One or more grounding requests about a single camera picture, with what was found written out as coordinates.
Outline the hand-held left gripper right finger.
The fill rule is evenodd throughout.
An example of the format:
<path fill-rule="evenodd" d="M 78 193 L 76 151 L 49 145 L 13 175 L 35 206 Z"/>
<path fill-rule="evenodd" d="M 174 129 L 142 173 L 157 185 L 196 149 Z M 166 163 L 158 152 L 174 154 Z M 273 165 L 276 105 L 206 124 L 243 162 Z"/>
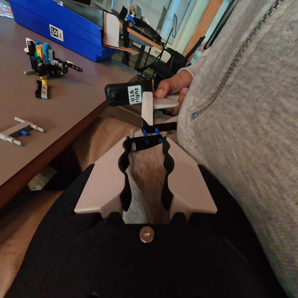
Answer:
<path fill-rule="evenodd" d="M 163 138 L 163 166 L 166 176 L 162 205 L 172 220 L 176 213 L 189 221 L 195 213 L 215 214 L 217 207 L 203 179 L 197 162 L 170 138 Z"/>

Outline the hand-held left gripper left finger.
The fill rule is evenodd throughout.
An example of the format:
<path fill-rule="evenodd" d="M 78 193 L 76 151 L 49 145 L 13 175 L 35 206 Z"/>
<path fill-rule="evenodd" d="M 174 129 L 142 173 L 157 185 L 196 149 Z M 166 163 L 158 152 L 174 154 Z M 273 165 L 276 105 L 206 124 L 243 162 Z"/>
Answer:
<path fill-rule="evenodd" d="M 105 219 L 112 212 L 128 211 L 132 192 L 126 170 L 131 145 L 130 137 L 124 137 L 95 162 L 74 208 L 76 214 L 100 213 Z"/>

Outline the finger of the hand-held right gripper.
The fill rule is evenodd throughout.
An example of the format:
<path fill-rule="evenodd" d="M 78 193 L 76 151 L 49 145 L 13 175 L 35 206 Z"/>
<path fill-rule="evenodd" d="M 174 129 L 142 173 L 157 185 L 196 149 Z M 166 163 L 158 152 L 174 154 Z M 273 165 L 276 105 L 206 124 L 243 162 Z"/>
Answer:
<path fill-rule="evenodd" d="M 153 109 L 172 109 L 179 106 L 179 95 L 168 95 L 166 98 L 153 97 Z"/>
<path fill-rule="evenodd" d="M 149 126 L 153 125 L 153 93 L 144 91 L 142 94 L 141 117 Z"/>

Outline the long black lego beam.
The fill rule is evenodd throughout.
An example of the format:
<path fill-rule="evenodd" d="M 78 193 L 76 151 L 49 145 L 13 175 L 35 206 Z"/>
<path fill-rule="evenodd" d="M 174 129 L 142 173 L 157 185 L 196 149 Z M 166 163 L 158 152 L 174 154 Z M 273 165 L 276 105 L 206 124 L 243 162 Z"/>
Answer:
<path fill-rule="evenodd" d="M 143 121 L 141 131 L 148 133 L 159 134 L 160 132 L 174 131 L 177 130 L 177 122 L 167 122 L 160 124 L 149 125 L 147 122 Z"/>

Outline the black lego beam blue pins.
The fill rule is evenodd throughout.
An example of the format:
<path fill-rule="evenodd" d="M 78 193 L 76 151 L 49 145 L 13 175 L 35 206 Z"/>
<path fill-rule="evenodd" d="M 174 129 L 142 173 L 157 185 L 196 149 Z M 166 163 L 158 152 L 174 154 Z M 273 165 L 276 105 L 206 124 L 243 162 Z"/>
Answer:
<path fill-rule="evenodd" d="M 163 137 L 158 128 L 146 128 L 142 129 L 143 136 L 131 138 L 132 151 L 142 151 L 154 146 L 157 146 L 163 142 Z"/>

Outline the person's right forearm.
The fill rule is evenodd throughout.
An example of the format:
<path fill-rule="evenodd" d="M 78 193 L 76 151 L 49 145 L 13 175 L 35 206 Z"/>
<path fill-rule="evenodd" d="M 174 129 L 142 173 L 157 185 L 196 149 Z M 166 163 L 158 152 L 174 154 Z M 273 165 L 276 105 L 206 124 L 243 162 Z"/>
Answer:
<path fill-rule="evenodd" d="M 210 50 L 212 47 L 208 48 L 207 50 L 205 50 L 195 61 L 194 64 L 189 65 L 188 67 L 184 67 L 178 70 L 177 73 L 180 73 L 182 71 L 187 71 L 189 72 L 192 77 L 194 77 L 194 75 L 197 73 L 197 71 L 199 70 L 199 68 L 202 66 L 203 62 L 206 60 L 207 55 L 209 54 Z"/>

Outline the black grey yellow lego piece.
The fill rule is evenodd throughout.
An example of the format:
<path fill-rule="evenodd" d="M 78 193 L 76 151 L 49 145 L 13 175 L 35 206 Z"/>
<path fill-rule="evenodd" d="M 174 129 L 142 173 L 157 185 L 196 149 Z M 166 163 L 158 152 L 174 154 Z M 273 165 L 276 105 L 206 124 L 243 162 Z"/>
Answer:
<path fill-rule="evenodd" d="M 36 80 L 35 97 L 39 99 L 48 99 L 47 79 Z"/>

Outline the colourful lego gear assembly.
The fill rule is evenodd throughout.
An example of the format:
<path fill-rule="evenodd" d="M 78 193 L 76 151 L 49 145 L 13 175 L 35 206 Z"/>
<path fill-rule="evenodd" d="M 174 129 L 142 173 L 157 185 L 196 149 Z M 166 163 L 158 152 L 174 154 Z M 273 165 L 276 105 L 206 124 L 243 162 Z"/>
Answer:
<path fill-rule="evenodd" d="M 62 61 L 55 56 L 55 52 L 48 43 L 41 44 L 39 41 L 26 38 L 25 53 L 30 58 L 31 69 L 24 71 L 25 75 L 35 74 L 41 78 L 61 77 L 74 69 L 80 73 L 83 70 L 70 61 Z"/>

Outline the grey lego axle assembly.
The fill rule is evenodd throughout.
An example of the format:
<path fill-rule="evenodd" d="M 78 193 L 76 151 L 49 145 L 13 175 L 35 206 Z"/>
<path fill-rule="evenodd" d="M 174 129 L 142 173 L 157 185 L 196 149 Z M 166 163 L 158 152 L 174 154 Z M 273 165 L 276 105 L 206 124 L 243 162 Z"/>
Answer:
<path fill-rule="evenodd" d="M 28 136 L 29 130 L 32 130 L 32 129 L 42 133 L 46 132 L 45 129 L 43 129 L 38 125 L 33 124 L 30 121 L 22 120 L 18 117 L 14 117 L 14 120 L 17 121 L 18 123 L 15 126 L 10 127 L 5 131 L 2 131 L 0 133 L 1 140 L 18 146 L 23 146 L 24 143 L 18 139 L 19 135 Z"/>

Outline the person's right hand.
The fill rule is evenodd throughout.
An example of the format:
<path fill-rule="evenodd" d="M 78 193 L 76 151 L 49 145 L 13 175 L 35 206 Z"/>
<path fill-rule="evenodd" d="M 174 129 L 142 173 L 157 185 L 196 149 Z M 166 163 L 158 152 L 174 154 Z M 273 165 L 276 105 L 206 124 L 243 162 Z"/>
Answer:
<path fill-rule="evenodd" d="M 153 92 L 155 98 L 165 98 L 167 95 L 179 94 L 179 105 L 166 111 L 166 115 L 177 116 L 180 112 L 184 98 L 192 83 L 193 77 L 187 70 L 182 70 L 169 79 L 162 80 L 156 91 Z"/>

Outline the black office chair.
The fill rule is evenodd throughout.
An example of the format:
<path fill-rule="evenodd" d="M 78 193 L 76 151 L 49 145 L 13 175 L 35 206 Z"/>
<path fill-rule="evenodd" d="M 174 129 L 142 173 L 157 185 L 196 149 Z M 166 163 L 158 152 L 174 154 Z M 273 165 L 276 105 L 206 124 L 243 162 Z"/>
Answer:
<path fill-rule="evenodd" d="M 156 74 L 154 78 L 155 83 L 159 83 L 161 80 L 168 79 L 172 77 L 174 74 L 176 74 L 179 69 L 185 67 L 189 58 L 198 49 L 198 47 L 201 45 L 204 39 L 205 36 L 200 37 L 198 42 L 194 45 L 194 47 L 188 52 L 186 56 L 183 56 L 182 54 L 171 48 L 166 48 L 165 51 L 170 54 L 170 59 L 168 60 L 168 62 L 165 63 L 162 60 L 158 60 L 152 62 L 147 66 L 137 68 L 136 70 L 138 72 L 143 72 L 148 68 L 154 70 Z"/>

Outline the background desk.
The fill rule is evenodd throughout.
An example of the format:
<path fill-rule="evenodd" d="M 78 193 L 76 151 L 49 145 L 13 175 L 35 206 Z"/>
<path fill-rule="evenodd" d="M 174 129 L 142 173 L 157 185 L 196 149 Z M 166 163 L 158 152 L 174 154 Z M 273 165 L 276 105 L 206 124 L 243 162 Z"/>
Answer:
<path fill-rule="evenodd" d="M 122 57 L 122 63 L 129 65 L 131 55 L 137 55 L 134 69 L 140 71 L 140 64 L 144 55 L 146 47 L 155 47 L 156 49 L 163 51 L 164 43 L 161 36 L 144 22 L 137 20 L 137 24 L 134 24 L 131 20 L 120 21 L 121 34 L 123 37 L 124 48 L 132 50 L 133 43 L 141 46 L 140 51 L 137 53 L 125 52 Z"/>

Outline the white-faced cardboard box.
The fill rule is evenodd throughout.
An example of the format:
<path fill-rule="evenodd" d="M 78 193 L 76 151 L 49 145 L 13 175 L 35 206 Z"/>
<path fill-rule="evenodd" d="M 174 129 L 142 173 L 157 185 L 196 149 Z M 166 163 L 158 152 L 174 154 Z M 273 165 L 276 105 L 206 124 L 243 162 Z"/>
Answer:
<path fill-rule="evenodd" d="M 103 22 L 104 22 L 103 46 L 112 48 L 112 49 L 122 50 L 132 55 L 139 54 L 139 52 L 136 50 L 119 46 L 120 21 L 115 15 L 109 12 L 104 12 Z"/>

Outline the blue storage bin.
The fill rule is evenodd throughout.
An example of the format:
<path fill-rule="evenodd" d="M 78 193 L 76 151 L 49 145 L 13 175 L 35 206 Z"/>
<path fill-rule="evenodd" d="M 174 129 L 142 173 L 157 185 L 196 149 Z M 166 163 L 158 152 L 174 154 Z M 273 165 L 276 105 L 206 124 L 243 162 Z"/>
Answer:
<path fill-rule="evenodd" d="M 54 1 L 11 0 L 9 3 L 17 24 L 94 62 L 118 52 L 103 46 L 98 25 Z"/>

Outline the clear plastic bag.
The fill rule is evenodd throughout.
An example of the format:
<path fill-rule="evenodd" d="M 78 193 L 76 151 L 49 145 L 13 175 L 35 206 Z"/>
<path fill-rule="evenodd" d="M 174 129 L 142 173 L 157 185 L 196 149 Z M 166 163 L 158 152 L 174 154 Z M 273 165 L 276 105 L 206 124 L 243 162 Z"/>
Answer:
<path fill-rule="evenodd" d="M 14 19 L 10 4 L 6 0 L 0 1 L 0 16 Z"/>

